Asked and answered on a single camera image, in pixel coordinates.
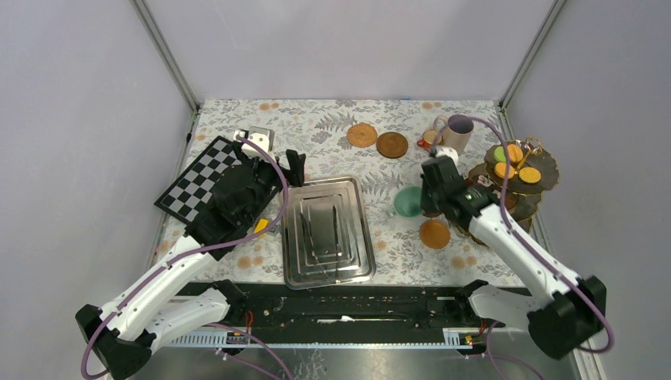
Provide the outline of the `mint green cup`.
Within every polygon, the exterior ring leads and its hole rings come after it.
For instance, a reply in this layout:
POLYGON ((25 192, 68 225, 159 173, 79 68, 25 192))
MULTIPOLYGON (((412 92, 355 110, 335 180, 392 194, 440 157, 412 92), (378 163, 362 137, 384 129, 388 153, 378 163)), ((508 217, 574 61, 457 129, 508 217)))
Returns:
POLYGON ((392 205, 387 212, 390 216, 414 218, 423 213, 421 208, 422 189, 417 186, 406 187, 394 195, 392 205))

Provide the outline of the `light orange wooden coaster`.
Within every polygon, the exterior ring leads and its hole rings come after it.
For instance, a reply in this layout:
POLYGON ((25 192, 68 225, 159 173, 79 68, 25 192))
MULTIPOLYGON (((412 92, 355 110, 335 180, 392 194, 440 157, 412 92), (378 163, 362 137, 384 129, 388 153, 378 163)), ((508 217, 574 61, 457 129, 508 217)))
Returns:
POLYGON ((450 240, 451 233, 449 227, 440 220, 427 220, 419 228, 419 238, 421 242, 431 249, 443 249, 450 240))

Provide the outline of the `small red cup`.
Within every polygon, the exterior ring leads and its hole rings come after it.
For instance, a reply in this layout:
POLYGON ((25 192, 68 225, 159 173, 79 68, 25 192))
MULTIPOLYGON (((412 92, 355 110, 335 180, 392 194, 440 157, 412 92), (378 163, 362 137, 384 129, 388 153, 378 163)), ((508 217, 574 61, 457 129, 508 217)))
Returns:
POLYGON ((434 145, 439 145, 441 142, 442 134, 434 129, 429 129, 422 133, 416 145, 424 150, 430 150, 434 145))

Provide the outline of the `orange waffle cookie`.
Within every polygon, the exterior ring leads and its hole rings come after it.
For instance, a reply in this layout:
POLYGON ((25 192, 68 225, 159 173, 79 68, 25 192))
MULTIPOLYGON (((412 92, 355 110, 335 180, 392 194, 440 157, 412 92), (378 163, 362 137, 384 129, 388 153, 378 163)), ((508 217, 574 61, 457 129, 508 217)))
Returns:
POLYGON ((494 167, 495 174, 501 179, 511 179, 516 175, 515 168, 506 162, 497 162, 494 167))

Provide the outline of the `green macaron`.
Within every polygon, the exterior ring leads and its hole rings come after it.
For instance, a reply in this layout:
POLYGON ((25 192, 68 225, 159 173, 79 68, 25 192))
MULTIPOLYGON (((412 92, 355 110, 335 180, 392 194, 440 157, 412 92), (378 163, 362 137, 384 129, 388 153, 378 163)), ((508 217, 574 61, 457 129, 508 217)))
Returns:
POLYGON ((510 158, 510 155, 505 146, 497 146, 494 150, 494 159, 497 162, 507 162, 510 158))

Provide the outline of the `brown wooden saucer coaster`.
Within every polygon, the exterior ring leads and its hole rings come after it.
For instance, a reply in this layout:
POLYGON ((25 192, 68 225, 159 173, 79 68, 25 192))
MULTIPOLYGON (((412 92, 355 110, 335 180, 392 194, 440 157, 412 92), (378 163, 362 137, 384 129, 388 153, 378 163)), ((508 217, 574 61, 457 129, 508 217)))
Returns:
POLYGON ((385 158, 397 159, 403 157, 408 151, 408 141, 400 133, 385 132, 376 141, 376 149, 385 158))

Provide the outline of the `woven rattan coaster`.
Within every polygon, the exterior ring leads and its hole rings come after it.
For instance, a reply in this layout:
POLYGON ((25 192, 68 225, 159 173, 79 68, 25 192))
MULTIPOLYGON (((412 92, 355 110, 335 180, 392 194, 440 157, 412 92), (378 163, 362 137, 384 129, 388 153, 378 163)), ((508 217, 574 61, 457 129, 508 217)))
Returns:
POLYGON ((346 138, 352 146, 366 148, 376 143, 377 131, 368 123, 357 123, 347 130, 346 138))

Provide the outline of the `yellow waffle cookie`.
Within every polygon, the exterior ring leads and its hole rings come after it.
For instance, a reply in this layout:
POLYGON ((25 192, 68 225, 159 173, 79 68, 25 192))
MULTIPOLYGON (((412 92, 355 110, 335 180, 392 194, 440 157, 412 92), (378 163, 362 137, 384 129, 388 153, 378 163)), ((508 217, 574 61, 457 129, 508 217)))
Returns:
POLYGON ((537 184, 542 178, 541 172, 533 167, 524 167, 520 169, 517 176, 526 184, 537 184))

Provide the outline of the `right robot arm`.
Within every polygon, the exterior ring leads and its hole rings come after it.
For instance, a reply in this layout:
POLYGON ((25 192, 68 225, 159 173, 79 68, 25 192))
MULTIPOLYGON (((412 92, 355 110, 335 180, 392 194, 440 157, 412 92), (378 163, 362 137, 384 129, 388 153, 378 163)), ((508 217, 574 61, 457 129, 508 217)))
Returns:
POLYGON ((421 164, 421 207, 439 212, 492 249, 528 289, 504 291, 484 280, 464 286, 453 313, 462 325, 488 319, 526 331, 552 359, 578 350, 611 329, 605 322, 607 290, 596 277, 583 279, 557 261, 510 216, 499 198, 480 184, 467 184, 449 156, 421 164))

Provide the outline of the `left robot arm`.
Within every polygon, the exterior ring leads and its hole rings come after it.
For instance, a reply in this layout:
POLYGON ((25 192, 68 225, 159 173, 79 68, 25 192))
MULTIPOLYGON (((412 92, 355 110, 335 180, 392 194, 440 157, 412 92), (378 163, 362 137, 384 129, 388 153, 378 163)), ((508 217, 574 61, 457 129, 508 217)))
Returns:
POLYGON ((276 194, 282 195, 274 227, 286 213, 290 186, 305 181, 305 154, 286 152, 288 168, 268 154, 240 157, 211 189, 206 206, 188 223, 185 235, 133 285, 103 306, 87 304, 75 320, 86 341, 80 371, 84 379, 110 374, 127 379, 167 343, 210 323, 236 325, 245 317, 247 298, 231 281, 210 285, 177 306, 167 303, 198 274, 237 245, 259 237, 249 230, 276 194))

